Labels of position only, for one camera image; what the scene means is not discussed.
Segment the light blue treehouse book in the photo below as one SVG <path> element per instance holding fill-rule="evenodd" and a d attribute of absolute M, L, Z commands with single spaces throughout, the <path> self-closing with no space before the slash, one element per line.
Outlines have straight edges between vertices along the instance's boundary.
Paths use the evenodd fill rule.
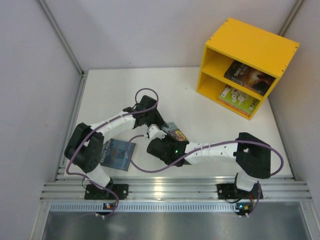
<path fill-rule="evenodd" d="M 183 134 L 183 132 L 178 128 L 178 126 L 174 122 L 167 122 L 167 126 L 163 126 L 161 128 L 165 133 L 174 137 L 178 141 L 187 141 L 187 137 Z"/>

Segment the Nineteen Eighty-Four blue book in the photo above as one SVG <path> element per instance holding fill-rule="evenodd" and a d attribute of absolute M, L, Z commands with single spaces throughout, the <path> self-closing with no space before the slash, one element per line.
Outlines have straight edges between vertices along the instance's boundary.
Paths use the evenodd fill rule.
<path fill-rule="evenodd" d="M 104 167 L 127 172 L 136 144 L 118 139 L 110 139 L 102 146 L 100 164 Z"/>

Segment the green comic book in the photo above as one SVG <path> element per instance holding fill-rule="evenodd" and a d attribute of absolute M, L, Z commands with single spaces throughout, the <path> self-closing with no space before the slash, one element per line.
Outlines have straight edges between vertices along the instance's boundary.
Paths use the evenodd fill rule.
<path fill-rule="evenodd" d="M 234 87 L 226 85 L 224 90 L 219 95 L 218 99 L 224 100 L 235 107 L 252 114 L 257 108 L 260 101 Z"/>

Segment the Three Days To See book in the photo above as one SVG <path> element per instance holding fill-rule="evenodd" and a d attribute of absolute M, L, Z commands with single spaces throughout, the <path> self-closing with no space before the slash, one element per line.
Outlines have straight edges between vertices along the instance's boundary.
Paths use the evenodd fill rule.
<path fill-rule="evenodd" d="M 231 80 L 257 94 L 264 96 L 275 77 L 257 70 L 249 65 L 234 60 L 224 73 L 224 78 Z"/>

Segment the orange treehouse book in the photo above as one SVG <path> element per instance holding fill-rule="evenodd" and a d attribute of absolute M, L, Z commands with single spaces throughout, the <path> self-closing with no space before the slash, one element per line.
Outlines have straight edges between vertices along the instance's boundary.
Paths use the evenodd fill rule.
<path fill-rule="evenodd" d="M 238 107 L 236 107 L 236 106 L 234 106 L 234 105 L 232 105 L 232 104 L 230 104 L 230 103 L 228 103 L 228 102 L 226 102 L 226 101 L 224 101 L 224 100 L 222 100 L 222 99 L 220 99 L 220 98 L 218 98 L 218 101 L 219 101 L 220 103 L 223 103 L 223 104 L 225 104 L 226 106 L 228 106 L 228 107 L 230 107 L 230 108 L 232 108 L 232 109 L 234 109 L 234 110 L 236 110 L 236 111 L 238 111 L 238 112 L 246 115 L 247 117 L 250 117 L 250 116 L 251 116 L 251 114 L 249 114 L 249 113 L 241 110 L 240 108 L 238 108 Z"/>

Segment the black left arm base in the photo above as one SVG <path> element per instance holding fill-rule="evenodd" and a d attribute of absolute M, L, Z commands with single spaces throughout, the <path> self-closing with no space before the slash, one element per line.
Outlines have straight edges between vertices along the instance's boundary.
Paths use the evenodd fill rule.
<path fill-rule="evenodd" d="M 107 189 L 111 190 L 107 191 L 105 189 L 99 188 L 94 184 L 87 184 L 85 187 L 85 200 L 115 200 L 116 195 L 119 200 L 125 200 L 129 194 L 129 185 L 128 184 L 119 184 L 114 183 L 113 180 L 106 186 Z"/>

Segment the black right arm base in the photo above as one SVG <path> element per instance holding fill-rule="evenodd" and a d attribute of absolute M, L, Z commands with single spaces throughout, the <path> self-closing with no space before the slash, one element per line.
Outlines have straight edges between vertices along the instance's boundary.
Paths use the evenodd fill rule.
<path fill-rule="evenodd" d="M 234 183 L 219 183 L 216 185 L 216 188 L 218 199 L 231 200 L 231 203 L 240 200 L 257 200 L 258 196 L 260 196 L 260 199 L 263 198 L 262 190 L 260 190 L 257 183 L 254 184 L 251 191 L 238 189 Z"/>

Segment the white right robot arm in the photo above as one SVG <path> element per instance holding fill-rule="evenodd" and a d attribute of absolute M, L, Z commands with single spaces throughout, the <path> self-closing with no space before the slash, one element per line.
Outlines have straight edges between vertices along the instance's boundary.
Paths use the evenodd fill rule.
<path fill-rule="evenodd" d="M 247 132 L 241 132 L 231 143 L 213 146 L 211 143 L 179 141 L 172 136 L 155 138 L 146 152 L 166 165 L 195 165 L 199 163 L 232 163 L 240 167 L 235 176 L 235 187 L 250 192 L 261 179 L 271 177 L 269 145 Z"/>

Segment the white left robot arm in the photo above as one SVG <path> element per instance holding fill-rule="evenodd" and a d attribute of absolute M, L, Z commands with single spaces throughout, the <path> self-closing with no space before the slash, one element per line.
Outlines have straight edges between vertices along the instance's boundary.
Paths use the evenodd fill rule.
<path fill-rule="evenodd" d="M 112 179 L 100 164 L 105 142 L 137 127 L 165 126 L 157 110 L 158 100 L 144 95 L 140 102 L 124 108 L 114 117 L 95 124 L 78 124 L 64 150 L 68 159 L 66 174 L 84 177 L 101 190 L 107 188 Z"/>

